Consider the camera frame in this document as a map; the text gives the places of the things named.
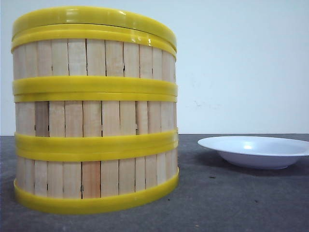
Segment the bamboo steamer basket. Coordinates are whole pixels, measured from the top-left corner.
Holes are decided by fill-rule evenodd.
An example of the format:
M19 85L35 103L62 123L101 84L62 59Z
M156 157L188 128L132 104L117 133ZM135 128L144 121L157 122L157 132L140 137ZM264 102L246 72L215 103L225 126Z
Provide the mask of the bamboo steamer basket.
M12 38L16 102L177 100L176 49L160 35L58 24Z
M101 164L99 161L81 166L81 193L79 198L65 198L64 194L57 197L36 196L18 186L14 181L16 200L30 209L54 214L95 214L118 211L144 205L156 201L171 193L178 184L178 152L176 149L166 153L166 180L156 185L147 184L143 176L139 189L125 195L101 195Z
M135 103L125 105L128 133L120 130L119 102L18 102L17 153L36 160L92 161L144 157L178 146L176 128L149 132L135 122Z

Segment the woven bamboo steamer lid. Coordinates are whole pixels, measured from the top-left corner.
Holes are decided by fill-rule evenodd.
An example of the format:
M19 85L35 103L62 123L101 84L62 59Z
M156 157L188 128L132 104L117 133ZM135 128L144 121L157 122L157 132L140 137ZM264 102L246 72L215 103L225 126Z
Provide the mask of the woven bamboo steamer lid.
M24 14L15 20L11 48L53 39L97 39L142 44L177 53L175 34L144 15L93 6L60 6Z

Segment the white shallow plate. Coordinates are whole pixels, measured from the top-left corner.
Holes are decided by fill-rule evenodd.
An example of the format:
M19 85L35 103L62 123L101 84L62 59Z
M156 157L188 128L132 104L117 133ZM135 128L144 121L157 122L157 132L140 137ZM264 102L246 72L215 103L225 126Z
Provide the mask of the white shallow plate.
M200 146L215 150L227 162L247 168L278 170L309 155L308 141L263 136L203 138Z

